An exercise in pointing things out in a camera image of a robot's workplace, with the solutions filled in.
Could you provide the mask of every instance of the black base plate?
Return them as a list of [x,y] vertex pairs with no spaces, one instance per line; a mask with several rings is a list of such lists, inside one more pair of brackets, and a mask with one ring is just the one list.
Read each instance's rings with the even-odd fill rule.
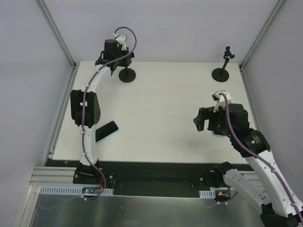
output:
[[[147,163],[147,162],[97,162],[106,178],[107,188],[113,188],[115,195],[197,197],[199,190],[209,190],[201,179],[218,163]],[[45,166],[77,167],[75,184],[100,183],[100,175],[80,175],[83,169],[79,161],[49,159]],[[253,171],[248,164],[233,164],[239,171]]]
[[94,167],[79,163],[72,182],[75,184],[99,184],[100,179],[101,174]]
[[119,72],[119,78],[124,83],[130,83],[136,78],[136,72],[132,69],[123,69]]
[[225,82],[229,78],[229,73],[226,70],[222,70],[221,68],[217,68],[213,70],[212,77],[215,81]]

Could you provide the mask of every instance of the white panel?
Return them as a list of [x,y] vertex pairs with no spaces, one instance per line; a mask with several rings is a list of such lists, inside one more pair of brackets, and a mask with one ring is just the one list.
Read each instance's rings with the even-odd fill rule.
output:
[[71,69],[35,1],[0,1],[0,29],[0,225],[11,227]]
[[245,68],[257,121],[302,200],[303,1],[287,1]]
[[95,61],[119,26],[138,36],[136,61],[244,60],[276,0],[46,0],[75,61]]
[[[212,94],[226,89],[234,103],[249,103],[239,67],[230,63],[230,78],[224,83],[211,77],[219,63],[133,62],[131,83],[119,80],[116,70],[101,87],[98,101],[102,112],[97,128],[115,121],[119,131],[96,144],[102,161],[246,163],[227,137],[198,132],[193,119],[200,107],[214,106]],[[82,61],[73,89],[80,89],[94,71],[93,61]],[[78,127],[71,118],[70,103],[60,131],[54,159],[79,160],[81,144]]]
[[[97,195],[102,188],[95,189],[94,193],[82,193],[82,190],[85,187],[83,186],[52,186],[52,185],[44,185],[41,187],[40,194],[44,195],[90,195],[95,196]],[[114,195],[114,189],[105,188],[100,196],[111,196]]]

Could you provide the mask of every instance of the black phone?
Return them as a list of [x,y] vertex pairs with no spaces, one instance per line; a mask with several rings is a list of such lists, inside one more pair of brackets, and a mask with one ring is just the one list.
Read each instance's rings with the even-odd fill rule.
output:
[[96,130],[96,142],[104,139],[118,130],[119,128],[114,121],[103,125],[101,128]]

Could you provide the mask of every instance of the metal frame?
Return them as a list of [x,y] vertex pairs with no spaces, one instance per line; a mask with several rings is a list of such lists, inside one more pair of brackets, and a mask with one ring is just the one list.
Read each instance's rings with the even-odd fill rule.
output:
[[70,97],[70,92],[72,90],[72,86],[75,82],[76,76],[77,76],[77,72],[78,72],[78,67],[79,65],[77,64],[75,66],[75,68],[72,70],[71,75],[70,75],[70,79],[65,87],[65,92],[64,95],[62,97],[61,103],[60,103],[60,108],[59,108],[59,112],[56,115],[56,120],[55,120],[55,124],[53,126],[53,130],[52,130],[52,135],[46,145],[46,149],[44,152],[44,162],[43,165],[45,166],[49,155],[52,151],[54,151],[58,137],[59,137],[59,133],[60,133],[60,128],[62,126],[63,123],[63,119],[64,119],[64,114],[68,105],[68,101],[69,101],[69,97]]
[[[78,166],[78,164],[79,161],[73,161],[70,166]],[[47,166],[50,165],[61,167],[64,163],[52,160],[47,163]],[[183,198],[198,198],[199,191],[209,190],[209,186],[203,182],[203,178],[207,177],[209,171],[212,171],[216,165],[218,164],[103,161],[97,163],[97,166],[102,168],[107,188],[114,189],[114,195]],[[240,171],[245,171],[246,174],[252,172],[252,168],[246,164],[234,164],[233,166]],[[87,181],[90,184],[99,183],[99,177],[96,177],[96,180],[95,178],[94,180],[82,179],[77,176],[79,175],[78,170],[75,170],[75,168],[72,170],[60,169],[60,171],[53,171],[52,176],[62,176],[58,183],[67,182],[67,180],[76,185]]]
[[287,0],[278,0],[277,3],[275,4],[273,10],[270,12],[267,20],[265,21],[263,27],[259,31],[255,41],[253,42],[250,50],[248,51],[247,55],[245,56],[243,63],[240,65],[240,70],[241,71],[247,65],[247,63],[250,60],[252,54],[254,53],[254,51],[256,50],[258,45],[260,44],[262,38],[266,34],[267,30],[270,28],[270,25],[272,24],[272,22],[274,21],[274,19],[276,18],[277,14],[280,12],[282,6],[286,3],[286,1]]
[[44,0],[36,0],[39,8],[41,9],[51,31],[53,32],[54,37],[56,38],[56,40],[58,41],[58,44],[60,46],[60,48],[62,49],[66,59],[69,61],[70,65],[72,68],[74,68],[76,66],[75,61],[73,60],[70,51],[68,50],[65,41],[63,40],[59,29],[55,23],[55,21],[53,20],[53,17],[50,13],[50,11],[48,10],[46,3],[44,2]]
[[[75,168],[73,167],[36,167],[33,171],[27,194],[15,226],[28,227],[30,225],[31,219],[34,217],[35,205],[42,185],[73,186],[74,184],[72,183],[72,179],[74,171]],[[254,186],[264,190],[263,185],[255,172],[240,171],[240,173],[243,174]],[[77,186],[85,187],[91,185],[78,184]]]
[[[45,4],[44,0],[36,0],[39,8],[41,9],[47,23],[50,26],[51,31],[53,32],[60,48],[62,49],[66,59],[68,60],[69,64],[72,67],[72,73],[69,79],[69,82],[66,86],[65,89],[65,93],[64,96],[62,98],[61,104],[60,104],[60,110],[57,114],[56,117],[56,121],[53,127],[53,133],[50,137],[50,140],[47,144],[47,148],[45,151],[45,162],[44,162],[44,166],[45,164],[47,164],[47,161],[51,161],[49,159],[49,157],[51,157],[52,154],[50,154],[50,152],[54,151],[57,139],[58,139],[58,135],[60,132],[60,128],[63,122],[63,117],[67,108],[67,104],[68,104],[68,100],[69,100],[69,93],[72,89],[76,74],[77,74],[77,70],[79,64],[77,65],[67,46],[65,41],[63,40],[58,27],[56,26],[54,19],[49,11],[49,9],[47,8],[47,5]],[[266,34],[268,28],[270,27],[270,25],[272,24],[273,20],[275,19],[276,15],[278,14],[278,12],[281,10],[282,6],[285,4],[286,0],[278,0],[276,5],[274,6],[272,12],[270,13],[269,17],[267,18],[266,22],[264,23],[262,29],[260,30],[260,32],[258,33],[254,43],[252,44],[249,52],[247,53],[243,63],[240,65],[240,71],[241,71],[241,75],[242,75],[242,79],[243,79],[243,83],[244,83],[244,87],[246,89],[246,92],[248,94],[248,99],[249,99],[249,103],[250,103],[250,107],[252,110],[252,114],[253,114],[253,118],[255,120],[256,123],[256,127],[258,128],[258,124],[256,121],[256,117],[255,117],[255,113],[253,111],[253,103],[252,100],[250,98],[250,92],[248,90],[244,75],[242,73],[244,67],[247,65],[248,61],[250,60],[252,54],[254,53],[255,49],[258,47],[260,41],[262,40],[262,37]],[[76,163],[71,162],[68,163],[68,166],[73,166],[76,165]],[[157,163],[156,165],[171,165],[171,164],[160,164]],[[72,183],[73,181],[73,177],[74,177],[74,171],[75,168],[74,167],[36,167],[34,169],[34,172],[32,174],[32,178],[30,180],[29,183],[29,187],[26,193],[26,197],[24,199],[24,202],[22,204],[21,207],[21,212],[18,216],[17,222],[16,222],[16,226],[21,226],[21,227],[28,227],[30,225],[32,216],[34,214],[34,209],[35,209],[35,205],[36,205],[36,201],[38,198],[38,194],[41,188],[41,185],[69,185],[72,186],[74,185]],[[173,170],[171,172],[171,170],[167,170],[167,173],[170,172],[170,174],[175,174],[175,170]],[[244,174],[244,176],[250,181],[252,182],[256,187],[264,190],[262,183],[260,182],[260,180],[258,179],[257,175],[255,174],[255,172],[253,171],[240,171],[242,174]]]

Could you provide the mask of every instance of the metal surface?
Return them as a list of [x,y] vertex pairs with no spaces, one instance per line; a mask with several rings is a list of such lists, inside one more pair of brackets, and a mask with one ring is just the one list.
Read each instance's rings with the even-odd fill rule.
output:
[[68,104],[68,101],[69,101],[70,92],[71,92],[72,86],[74,84],[74,81],[76,79],[78,66],[79,65],[76,65],[75,68],[73,69],[73,71],[71,72],[69,82],[66,85],[65,93],[63,95],[63,98],[62,98],[62,101],[61,101],[61,104],[60,104],[60,108],[59,108],[59,112],[58,112],[57,117],[56,117],[54,130],[53,130],[52,136],[50,137],[50,140],[49,140],[49,142],[46,146],[44,164],[47,162],[47,159],[49,158],[49,152],[54,150],[56,142],[58,140],[60,128],[62,126],[63,119],[64,119],[64,114],[65,114],[67,104]]
[[39,5],[41,11],[43,12],[43,15],[45,16],[45,19],[47,21],[47,23],[50,26],[51,31],[53,32],[56,40],[58,41],[58,44],[60,45],[66,59],[69,61],[70,65],[74,68],[75,66],[75,62],[72,59],[71,53],[69,52],[65,41],[63,40],[57,25],[55,24],[55,21],[53,20],[53,17],[50,13],[50,11],[48,10],[44,0],[36,0],[37,4]]
[[29,226],[34,213],[34,208],[39,195],[39,191],[40,191],[39,185],[30,185],[28,187],[27,194],[23,201],[21,212],[19,213],[15,227]]
[[[43,207],[72,196],[40,195]],[[82,198],[51,210],[35,209],[31,227],[261,227],[260,216],[240,195],[228,205],[210,199],[106,196]]]
[[[75,198],[68,203],[52,209],[39,210],[35,207],[41,185],[73,185],[75,168],[36,167],[30,181],[22,211],[16,226],[109,226],[113,221],[120,226],[262,226],[257,212],[241,196],[229,205],[205,208],[212,205],[212,200],[198,198],[159,198],[113,196],[111,199],[98,199],[84,202]],[[258,176],[253,171],[240,171],[251,183],[264,189]],[[70,198],[62,195],[43,195],[39,197],[42,205],[49,207]]]
[[271,11],[270,15],[268,16],[266,22],[264,23],[263,27],[261,28],[260,32],[257,35],[257,38],[255,39],[254,43],[252,44],[250,50],[248,51],[247,55],[244,58],[243,63],[240,65],[241,70],[243,70],[249,61],[251,55],[254,53],[255,49],[259,45],[260,41],[262,40],[263,36],[266,34],[266,31],[272,24],[273,20],[275,19],[276,15],[280,11],[281,7],[284,5],[284,3],[287,0],[278,0],[275,4],[273,10]]

